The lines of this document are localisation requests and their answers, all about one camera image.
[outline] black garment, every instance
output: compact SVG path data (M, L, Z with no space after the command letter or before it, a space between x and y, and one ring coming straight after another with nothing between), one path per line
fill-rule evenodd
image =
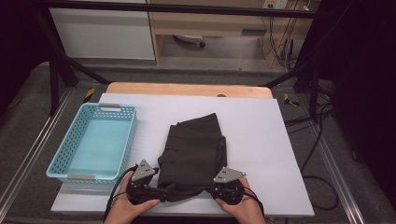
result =
M166 201L177 202L213 189L213 178L227 166L226 139L216 114L171 125L160 158L158 188L173 189Z

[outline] basket handle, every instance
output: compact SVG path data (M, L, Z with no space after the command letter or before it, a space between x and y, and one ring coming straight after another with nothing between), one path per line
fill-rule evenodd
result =
M103 111L121 111L121 106L119 104L99 104L99 108Z
M67 179L94 180L94 175L67 175Z

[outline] plastic basket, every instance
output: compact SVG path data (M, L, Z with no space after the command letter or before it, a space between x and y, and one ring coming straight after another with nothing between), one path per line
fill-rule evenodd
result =
M125 169L136 124L132 105L82 105L47 176L62 182L114 184Z

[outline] white tabletop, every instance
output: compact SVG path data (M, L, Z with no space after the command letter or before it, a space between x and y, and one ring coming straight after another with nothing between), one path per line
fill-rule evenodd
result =
M216 113L227 139L228 167L247 173L265 215L314 215L276 100L105 93L100 103L136 106L138 123L128 167L143 159L158 167L170 125ZM157 180L156 175L151 186ZM63 183L51 211L103 213L111 189ZM145 215L227 217L206 192L178 203L160 203Z

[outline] black handle controller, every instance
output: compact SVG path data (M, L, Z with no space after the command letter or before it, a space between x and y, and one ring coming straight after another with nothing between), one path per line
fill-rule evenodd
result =
M239 204L244 196L244 187L241 181L233 180L226 184L218 184L211 195L213 199L222 199L229 205Z
M140 204L153 199L165 202L168 190L149 186L149 182L158 174L158 171L158 168L151 168L146 161L140 162L126 188L127 198L132 204Z
M239 178L245 175L245 173L223 167L214 178L216 183L215 189L210 190L209 193L212 195L213 199L222 199L230 205L239 204L245 192L244 186L241 181L239 181Z

